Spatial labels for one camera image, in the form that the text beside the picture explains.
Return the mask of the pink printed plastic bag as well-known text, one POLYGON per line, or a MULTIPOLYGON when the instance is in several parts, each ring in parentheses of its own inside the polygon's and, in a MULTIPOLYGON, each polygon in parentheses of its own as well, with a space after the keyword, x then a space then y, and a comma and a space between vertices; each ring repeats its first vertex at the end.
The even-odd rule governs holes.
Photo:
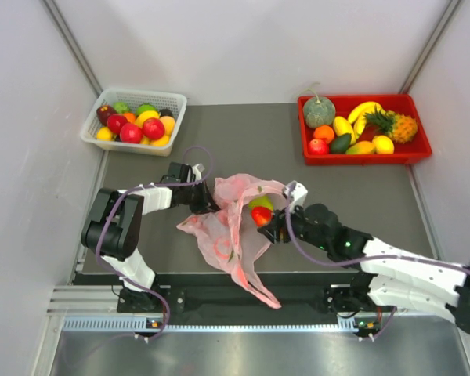
POLYGON ((197 246, 210 266, 229 274, 245 291, 272 309, 280 302, 261 282, 255 261, 270 247, 270 241, 257 231, 248 203, 268 196, 276 210, 284 208, 284 184, 239 173, 215 179, 217 212, 190 215, 177 229, 197 238, 197 246))

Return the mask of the dark green avocado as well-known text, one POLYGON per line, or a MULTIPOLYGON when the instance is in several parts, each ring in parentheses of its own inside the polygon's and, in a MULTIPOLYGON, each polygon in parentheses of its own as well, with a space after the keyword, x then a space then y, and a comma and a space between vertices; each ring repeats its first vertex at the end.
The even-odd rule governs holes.
POLYGON ((344 154, 350 147, 352 135, 345 133, 341 136, 336 136, 329 144, 329 152, 331 154, 344 154))

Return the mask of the orange fruit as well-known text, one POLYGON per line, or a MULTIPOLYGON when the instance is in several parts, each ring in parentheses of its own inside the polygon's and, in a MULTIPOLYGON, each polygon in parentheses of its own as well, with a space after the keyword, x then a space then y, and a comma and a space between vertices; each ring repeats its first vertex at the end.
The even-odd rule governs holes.
POLYGON ((313 132, 313 138, 324 141, 327 144, 330 144, 335 138, 334 129, 328 125, 322 125, 316 128, 313 132))

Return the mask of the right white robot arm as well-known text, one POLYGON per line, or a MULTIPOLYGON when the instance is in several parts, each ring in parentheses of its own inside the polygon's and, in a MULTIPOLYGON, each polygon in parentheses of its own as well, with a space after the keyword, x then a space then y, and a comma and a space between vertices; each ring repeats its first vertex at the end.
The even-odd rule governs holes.
POLYGON ((323 204, 291 211, 256 208, 251 216, 271 243, 305 242, 325 251, 333 266, 358 270, 344 300, 333 302, 333 308, 416 310, 470 334, 470 264, 442 262, 394 247, 342 225, 323 204))

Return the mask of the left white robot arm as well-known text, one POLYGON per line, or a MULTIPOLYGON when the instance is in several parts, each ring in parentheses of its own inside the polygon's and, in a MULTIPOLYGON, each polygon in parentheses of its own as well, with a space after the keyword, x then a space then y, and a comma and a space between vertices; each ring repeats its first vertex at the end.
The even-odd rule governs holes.
POLYGON ((100 189, 81 233, 81 244, 110 266, 123 286, 135 291, 136 303, 148 311, 161 304, 162 293, 154 287, 156 273, 138 249, 142 217, 180 205, 195 215, 219 210, 202 164, 172 162, 159 183, 128 190, 100 189))

